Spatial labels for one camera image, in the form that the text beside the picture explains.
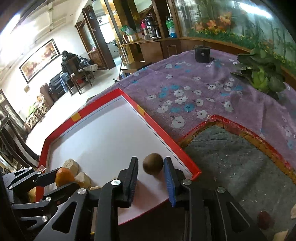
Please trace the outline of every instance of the white board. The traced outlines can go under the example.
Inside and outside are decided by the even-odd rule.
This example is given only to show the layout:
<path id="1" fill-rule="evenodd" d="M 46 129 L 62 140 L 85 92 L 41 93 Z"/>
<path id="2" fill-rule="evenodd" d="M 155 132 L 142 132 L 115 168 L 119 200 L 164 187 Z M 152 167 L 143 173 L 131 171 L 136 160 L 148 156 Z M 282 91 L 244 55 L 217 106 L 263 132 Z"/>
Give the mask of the white board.
<path id="1" fill-rule="evenodd" d="M 171 157 L 174 167 L 191 179 L 192 174 L 181 160 L 120 96 L 77 122 L 53 142 L 47 168 L 61 167 L 71 158 L 79 164 L 79 171 L 91 178 L 92 186 L 103 186 L 115 179 L 121 170 L 127 169 L 131 158 L 136 156 L 139 172 L 135 197 L 129 209 L 118 210 L 118 223 L 121 224 L 168 198 L 163 171 L 154 177 L 143 170 L 143 159 L 151 153 Z M 55 184 L 48 186 L 47 192 L 55 188 Z"/>

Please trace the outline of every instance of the brown leather armchair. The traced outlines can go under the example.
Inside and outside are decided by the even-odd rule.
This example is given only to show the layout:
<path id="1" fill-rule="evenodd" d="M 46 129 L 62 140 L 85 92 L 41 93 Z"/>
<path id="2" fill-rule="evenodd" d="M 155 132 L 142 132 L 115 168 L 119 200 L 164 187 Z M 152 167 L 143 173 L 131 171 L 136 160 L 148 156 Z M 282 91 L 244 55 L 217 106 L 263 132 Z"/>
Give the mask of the brown leather armchair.
<path id="1" fill-rule="evenodd" d="M 40 93 L 44 95 L 44 98 L 46 100 L 44 104 L 46 105 L 47 109 L 50 109 L 54 105 L 54 101 L 49 95 L 49 86 L 47 83 L 40 87 Z"/>

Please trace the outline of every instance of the black cylindrical container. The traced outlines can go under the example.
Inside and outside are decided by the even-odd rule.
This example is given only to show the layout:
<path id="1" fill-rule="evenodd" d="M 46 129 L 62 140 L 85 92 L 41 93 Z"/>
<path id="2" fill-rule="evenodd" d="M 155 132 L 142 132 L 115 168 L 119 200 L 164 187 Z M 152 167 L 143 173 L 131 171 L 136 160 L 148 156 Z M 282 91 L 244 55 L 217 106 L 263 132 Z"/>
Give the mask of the black cylindrical container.
<path id="1" fill-rule="evenodd" d="M 209 46 L 202 46 L 196 45 L 194 46 L 195 51 L 195 60 L 199 63 L 209 63 L 212 61 L 210 56 L 210 47 Z"/>

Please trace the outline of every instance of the dark red object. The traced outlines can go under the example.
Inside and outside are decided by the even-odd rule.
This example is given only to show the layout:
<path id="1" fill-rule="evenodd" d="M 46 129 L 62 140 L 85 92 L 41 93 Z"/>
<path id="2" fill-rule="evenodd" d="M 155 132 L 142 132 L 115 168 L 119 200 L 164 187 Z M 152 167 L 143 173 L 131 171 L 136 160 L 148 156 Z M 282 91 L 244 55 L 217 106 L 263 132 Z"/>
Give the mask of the dark red object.
<path id="1" fill-rule="evenodd" d="M 271 218 L 268 212 L 261 211 L 257 215 L 257 224 L 259 228 L 266 230 L 274 225 L 274 220 Z"/>

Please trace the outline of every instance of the dark wooden chair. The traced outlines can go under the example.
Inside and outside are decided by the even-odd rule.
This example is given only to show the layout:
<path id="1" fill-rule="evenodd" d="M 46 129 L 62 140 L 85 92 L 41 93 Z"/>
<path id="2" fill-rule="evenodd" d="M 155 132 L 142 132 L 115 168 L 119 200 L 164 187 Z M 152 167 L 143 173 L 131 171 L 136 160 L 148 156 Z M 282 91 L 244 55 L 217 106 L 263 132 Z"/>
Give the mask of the dark wooden chair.
<path id="1" fill-rule="evenodd" d="M 81 86 L 78 83 L 78 80 L 82 80 L 83 78 L 85 78 L 85 80 L 90 84 L 90 86 L 92 86 L 91 84 L 91 80 L 89 75 L 91 76 L 91 78 L 94 78 L 93 73 L 88 74 L 81 66 L 80 60 L 75 56 L 72 57 L 71 59 L 69 59 L 65 64 L 64 67 L 66 68 L 71 81 L 73 82 L 75 88 L 77 89 L 78 93 L 81 95 Z"/>

